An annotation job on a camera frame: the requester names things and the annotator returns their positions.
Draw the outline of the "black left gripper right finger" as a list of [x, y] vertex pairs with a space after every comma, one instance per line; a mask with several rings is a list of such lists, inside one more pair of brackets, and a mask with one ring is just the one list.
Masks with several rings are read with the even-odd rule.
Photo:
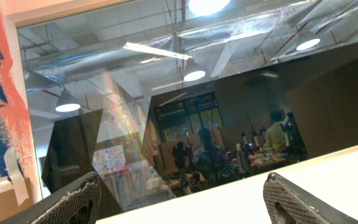
[[271, 172], [264, 183], [264, 202], [272, 223], [358, 224], [303, 188]]

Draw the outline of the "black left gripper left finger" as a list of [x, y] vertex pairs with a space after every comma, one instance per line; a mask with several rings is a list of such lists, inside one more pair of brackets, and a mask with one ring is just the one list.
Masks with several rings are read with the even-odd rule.
[[101, 193], [99, 175], [92, 171], [2, 223], [94, 224], [98, 217]]

